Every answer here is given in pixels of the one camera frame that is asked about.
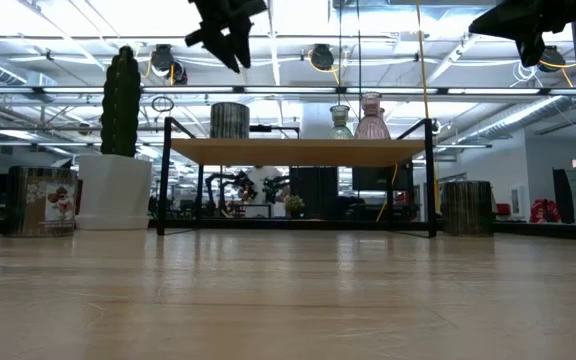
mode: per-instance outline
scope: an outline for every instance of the metal canister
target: metal canister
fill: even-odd
[[[250,109],[237,103],[217,103],[210,107],[210,137],[247,139],[250,135]]]
[[[492,188],[487,181],[444,184],[441,210],[444,232],[450,235],[492,235]]]
[[[77,172],[13,166],[8,171],[7,231],[12,237],[69,236],[75,230]]]

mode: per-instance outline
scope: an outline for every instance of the white pot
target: white pot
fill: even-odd
[[[80,157],[83,180],[77,229],[148,228],[152,164],[119,155]]]

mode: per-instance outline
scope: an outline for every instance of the floor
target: floor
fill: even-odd
[[[0,237],[0,360],[379,358],[576,360],[576,241]]]

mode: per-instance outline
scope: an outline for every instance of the clear glass vase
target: clear glass vase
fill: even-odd
[[[390,140],[390,131],[383,120],[379,93],[366,93],[361,99],[364,117],[357,126],[355,139]]]
[[[330,130],[331,139],[352,139],[352,132],[346,126],[348,123],[348,111],[350,108],[346,105],[336,105],[330,108],[332,113],[332,122],[335,127]]]

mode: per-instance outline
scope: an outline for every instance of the wooden tabletop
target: wooden tabletop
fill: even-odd
[[[203,165],[391,166],[423,151],[423,140],[172,139]]]

